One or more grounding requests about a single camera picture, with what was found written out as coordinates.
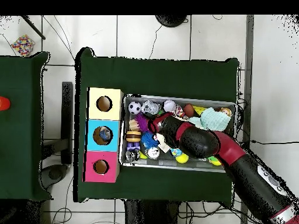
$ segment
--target red object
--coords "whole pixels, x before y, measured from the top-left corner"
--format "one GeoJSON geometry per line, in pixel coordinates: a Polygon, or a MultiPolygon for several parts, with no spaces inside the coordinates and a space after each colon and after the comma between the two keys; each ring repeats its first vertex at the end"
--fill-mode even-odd
{"type": "Polygon", "coordinates": [[[291,220],[289,220],[285,224],[299,224],[299,216],[298,215],[294,216],[291,220]]]}
{"type": "Polygon", "coordinates": [[[5,111],[11,106],[9,99],[0,96],[0,111],[5,111]]]}
{"type": "Polygon", "coordinates": [[[289,206],[285,207],[284,209],[281,209],[280,211],[278,211],[278,213],[276,213],[274,216],[272,216],[271,219],[274,218],[274,217],[276,217],[276,216],[278,216],[279,214],[281,214],[281,213],[284,212],[285,210],[289,209],[290,206],[291,206],[291,205],[289,205],[289,206]]]}
{"type": "Polygon", "coordinates": [[[186,104],[183,111],[186,114],[186,116],[189,118],[193,117],[194,115],[194,108],[191,104],[186,104]]]}
{"type": "Polygon", "coordinates": [[[246,155],[246,152],[227,134],[220,131],[213,131],[219,139],[220,149],[217,155],[224,160],[228,165],[232,165],[241,156],[246,155]]]}
{"type": "Polygon", "coordinates": [[[180,141],[180,137],[183,135],[184,131],[190,126],[194,126],[194,125],[189,122],[184,122],[183,124],[180,125],[175,135],[177,141],[180,141]]]}
{"type": "Polygon", "coordinates": [[[148,122],[148,129],[153,132],[153,133],[157,133],[159,132],[159,127],[158,127],[158,123],[163,121],[164,119],[166,119],[169,116],[172,116],[173,113],[165,113],[157,118],[155,118],[154,121],[149,121],[148,122]]]}

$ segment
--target toy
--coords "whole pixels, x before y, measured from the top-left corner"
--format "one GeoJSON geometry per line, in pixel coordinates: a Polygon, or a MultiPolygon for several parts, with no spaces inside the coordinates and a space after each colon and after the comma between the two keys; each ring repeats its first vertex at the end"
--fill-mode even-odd
{"type": "Polygon", "coordinates": [[[180,149],[171,149],[171,154],[172,154],[174,157],[178,157],[178,156],[182,155],[183,152],[182,152],[180,149]]]}
{"type": "Polygon", "coordinates": [[[140,158],[140,153],[138,149],[134,149],[132,151],[128,150],[126,152],[126,159],[128,160],[128,162],[134,162],[136,160],[139,160],[140,158]]]}
{"type": "Polygon", "coordinates": [[[139,131],[127,131],[126,140],[128,142],[140,142],[141,132],[139,132],[139,131]]]}
{"type": "Polygon", "coordinates": [[[11,44],[12,48],[15,49],[21,56],[27,57],[32,52],[34,41],[30,39],[27,34],[19,37],[14,43],[11,44]]]}
{"type": "Polygon", "coordinates": [[[220,108],[220,111],[223,112],[223,113],[225,113],[225,114],[226,114],[227,116],[229,116],[229,117],[232,116],[232,112],[231,112],[231,110],[230,110],[229,108],[227,108],[227,107],[222,107],[222,108],[220,108]]]}
{"type": "Polygon", "coordinates": [[[148,129],[148,119],[144,117],[142,113],[138,113],[135,117],[136,122],[138,123],[138,127],[141,132],[149,131],[148,129]]]}
{"type": "Polygon", "coordinates": [[[159,141],[153,138],[153,134],[149,131],[143,133],[141,137],[141,142],[143,143],[146,149],[157,147],[159,145],[159,141]]]}
{"type": "Polygon", "coordinates": [[[230,120],[231,117],[212,107],[205,109],[200,116],[201,125],[205,130],[211,131],[224,131],[230,120]]]}
{"type": "Polygon", "coordinates": [[[151,147],[145,150],[145,155],[151,159],[157,159],[160,155],[160,150],[158,147],[151,147]]]}
{"type": "Polygon", "coordinates": [[[123,92],[120,89],[89,87],[88,118],[120,121],[123,92]]]}
{"type": "Polygon", "coordinates": [[[111,138],[111,133],[110,130],[108,128],[104,128],[100,131],[99,133],[100,137],[105,141],[109,141],[111,138]]]}
{"type": "Polygon", "coordinates": [[[140,150],[139,150],[139,155],[141,159],[147,159],[147,156],[143,154],[140,150]]]}
{"type": "Polygon", "coordinates": [[[166,143],[165,143],[165,138],[163,135],[159,134],[159,133],[156,133],[156,135],[154,136],[154,139],[155,140],[158,140],[159,141],[159,145],[158,147],[160,149],[162,149],[162,151],[164,153],[167,153],[168,150],[170,150],[171,147],[169,147],[166,143]]]}
{"type": "Polygon", "coordinates": [[[140,150],[140,143],[139,142],[128,142],[127,143],[127,151],[133,151],[135,149],[140,150]]]}
{"type": "Polygon", "coordinates": [[[130,127],[131,131],[140,131],[138,122],[136,120],[130,120],[128,122],[128,126],[130,127]]]}
{"type": "Polygon", "coordinates": [[[10,106],[11,102],[9,101],[9,99],[0,96],[0,111],[5,111],[10,108],[10,106]]]}
{"type": "Polygon", "coordinates": [[[186,163],[189,160],[188,155],[182,153],[180,156],[175,157],[176,161],[179,163],[186,163]]]}
{"type": "Polygon", "coordinates": [[[154,103],[150,100],[146,100],[141,108],[141,111],[147,116],[159,116],[164,113],[162,106],[158,103],[154,103]]]}
{"type": "Polygon", "coordinates": [[[213,165],[215,165],[215,166],[220,166],[221,165],[221,162],[215,156],[208,157],[208,161],[210,163],[212,163],[213,165]]]}
{"type": "Polygon", "coordinates": [[[120,89],[88,87],[83,182],[115,183],[119,174],[120,89]]]}
{"type": "Polygon", "coordinates": [[[176,104],[173,100],[165,100],[163,102],[163,109],[166,112],[175,113],[176,104]]]}
{"type": "Polygon", "coordinates": [[[186,104],[184,106],[183,111],[189,118],[191,118],[191,117],[200,117],[201,113],[205,109],[206,109],[205,107],[198,107],[198,106],[193,106],[191,104],[186,104]]]}
{"type": "Polygon", "coordinates": [[[141,111],[141,105],[139,102],[137,101],[132,101],[129,105],[128,105],[128,111],[131,114],[138,114],[141,111]]]}
{"type": "Polygon", "coordinates": [[[176,109],[175,109],[175,114],[180,117],[180,118],[186,118],[187,116],[185,115],[183,109],[181,106],[176,105],[176,109]]]}

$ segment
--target gray plastic bin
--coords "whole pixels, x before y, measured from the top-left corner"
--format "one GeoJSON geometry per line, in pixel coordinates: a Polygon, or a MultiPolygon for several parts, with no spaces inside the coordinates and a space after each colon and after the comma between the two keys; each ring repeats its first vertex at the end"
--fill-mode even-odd
{"type": "MultiPolygon", "coordinates": [[[[163,168],[163,169],[182,169],[182,170],[196,170],[196,171],[209,171],[209,172],[219,172],[224,173],[224,169],[222,166],[215,166],[212,165],[208,160],[206,162],[199,161],[198,159],[190,158],[189,160],[184,163],[178,163],[175,158],[170,154],[170,152],[164,153],[162,150],[160,151],[160,156],[157,160],[154,159],[139,159],[138,161],[128,163],[126,161],[126,147],[127,141],[125,140],[125,134],[129,131],[128,122],[132,120],[135,115],[132,115],[128,111],[128,105],[131,101],[140,102],[141,105],[146,100],[151,100],[153,102],[157,102],[162,104],[165,100],[173,100],[176,104],[184,107],[185,104],[190,103],[194,106],[200,107],[227,107],[232,111],[231,121],[228,123],[227,128],[224,132],[230,134],[231,136],[236,136],[237,130],[237,105],[231,102],[224,102],[224,101],[211,101],[211,100],[195,100],[195,99],[183,99],[183,98],[173,98],[173,97],[159,97],[159,96],[140,96],[135,97],[131,94],[127,94],[124,96],[123,99],[123,116],[121,122],[121,134],[120,134],[120,163],[123,166],[141,166],[141,167],[156,167],[156,168],[163,168]]],[[[141,145],[141,151],[144,153],[144,147],[141,145]]]]}

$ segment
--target yellow ball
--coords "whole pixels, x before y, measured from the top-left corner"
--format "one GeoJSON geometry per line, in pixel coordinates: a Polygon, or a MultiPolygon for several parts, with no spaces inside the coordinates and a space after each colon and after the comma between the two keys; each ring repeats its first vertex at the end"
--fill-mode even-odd
{"type": "Polygon", "coordinates": [[[183,153],[182,155],[175,157],[175,159],[179,163],[186,163],[189,160],[189,157],[183,153]]]}

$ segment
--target pink cube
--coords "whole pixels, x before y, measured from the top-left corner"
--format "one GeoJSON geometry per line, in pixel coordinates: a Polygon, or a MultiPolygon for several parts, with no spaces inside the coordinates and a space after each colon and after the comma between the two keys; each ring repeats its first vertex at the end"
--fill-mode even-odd
{"type": "Polygon", "coordinates": [[[83,181],[115,183],[118,173],[117,152],[87,151],[83,181]]]}

